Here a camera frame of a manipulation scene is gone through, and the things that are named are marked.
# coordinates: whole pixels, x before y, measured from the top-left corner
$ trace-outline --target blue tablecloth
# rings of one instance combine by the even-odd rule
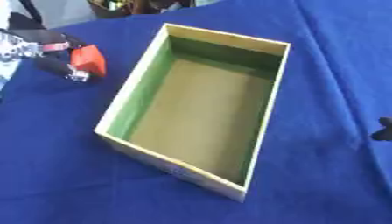
[[[0,223],[392,223],[392,2],[227,0],[61,29],[99,46],[108,77],[24,62],[0,105]],[[163,22],[293,44],[246,201],[178,180],[93,133]]]

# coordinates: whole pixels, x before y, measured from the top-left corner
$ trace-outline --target box floor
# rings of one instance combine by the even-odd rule
[[[262,72],[177,56],[129,140],[242,182],[273,81],[253,75]]]

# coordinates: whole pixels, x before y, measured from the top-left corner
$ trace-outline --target box side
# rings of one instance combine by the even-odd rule
[[[224,31],[212,31],[178,24],[165,24],[170,36],[182,39],[205,41],[217,45],[232,46],[250,51],[284,55],[287,43],[233,34]]]
[[[256,166],[257,156],[259,154],[259,150],[262,145],[265,131],[267,129],[268,122],[270,120],[270,115],[271,115],[272,109],[274,107],[275,99],[277,98],[277,91],[279,89],[279,85],[280,85],[280,82],[281,82],[283,74],[284,74],[284,68],[286,65],[286,61],[287,61],[287,57],[289,55],[290,48],[291,48],[291,45],[287,44],[286,49],[284,51],[284,55],[282,57],[282,62],[280,64],[279,70],[276,75],[276,79],[274,81],[274,85],[272,87],[271,94],[269,96],[269,100],[268,100],[267,107],[264,112],[264,116],[262,118],[260,130],[257,135],[256,142],[255,142],[255,148],[253,149],[253,153],[251,155],[249,166],[248,166],[248,171],[246,172],[247,174],[246,174],[245,184],[244,184],[246,191],[249,189],[250,180],[252,179],[253,171]]]
[[[130,93],[132,93],[133,90],[137,87],[137,84],[144,76],[148,65],[154,60],[158,54],[158,50],[160,49],[161,45],[164,44],[167,38],[167,30],[163,26],[157,33],[157,36],[152,40],[142,58],[136,64],[129,78],[122,85],[122,88],[115,96],[115,99],[112,101],[101,120],[98,122],[97,126],[95,127],[95,132],[105,133],[108,131],[110,125],[121,111],[123,104],[128,100]]]
[[[142,163],[153,165],[179,179],[193,182],[196,185],[213,190],[233,200],[238,200],[240,202],[244,200],[245,191],[244,188],[239,185],[235,185],[224,179],[219,179],[219,177],[215,177],[213,174],[192,167],[189,164],[143,149],[137,145],[123,141],[120,138],[106,134],[101,136],[108,141],[116,151],[125,153]]]

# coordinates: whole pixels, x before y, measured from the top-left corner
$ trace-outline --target table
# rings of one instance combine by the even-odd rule
[[[73,83],[25,61],[0,105],[1,223],[390,223],[392,2],[227,0],[60,29],[108,77]],[[114,152],[93,133],[163,22],[292,43],[243,204]]]

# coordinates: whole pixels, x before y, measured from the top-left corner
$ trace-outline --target black object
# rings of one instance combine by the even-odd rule
[[[37,23],[35,20],[20,14],[18,12],[12,12],[10,14],[10,26],[9,30],[40,30],[45,29],[45,27]]]
[[[37,8],[35,8],[34,4],[32,3],[32,0],[19,0],[19,2],[30,13],[32,19],[34,19],[35,22],[37,22],[38,24],[42,24],[41,14],[39,14],[39,11],[37,10]]]
[[[392,118],[382,117],[379,122],[385,128],[372,134],[372,138],[377,141],[392,141]]]

